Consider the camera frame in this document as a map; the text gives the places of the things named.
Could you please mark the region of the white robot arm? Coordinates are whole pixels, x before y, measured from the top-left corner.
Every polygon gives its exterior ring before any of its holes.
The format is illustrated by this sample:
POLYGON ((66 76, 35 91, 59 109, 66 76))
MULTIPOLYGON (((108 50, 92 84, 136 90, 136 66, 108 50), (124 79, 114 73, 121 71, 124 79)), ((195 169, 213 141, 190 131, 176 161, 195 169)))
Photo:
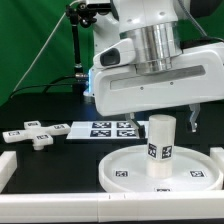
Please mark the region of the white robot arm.
POLYGON ((96 20, 89 91, 103 116, 187 105, 196 119, 203 102, 224 99, 224 40, 201 34, 180 43, 180 19, 205 13, 204 0, 86 0, 96 20))

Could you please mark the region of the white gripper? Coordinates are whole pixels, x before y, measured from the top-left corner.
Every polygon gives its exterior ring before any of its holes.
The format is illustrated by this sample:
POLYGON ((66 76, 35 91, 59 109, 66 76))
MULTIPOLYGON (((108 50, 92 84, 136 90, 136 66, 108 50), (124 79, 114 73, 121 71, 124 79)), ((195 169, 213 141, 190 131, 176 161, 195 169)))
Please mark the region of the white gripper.
POLYGON ((224 99, 224 43, 188 48, 172 60, 172 68, 139 75, 132 65, 106 69, 94 79, 97 111, 126 114, 137 137, 144 136, 132 112, 189 105, 189 130, 197 131, 200 104, 224 99))

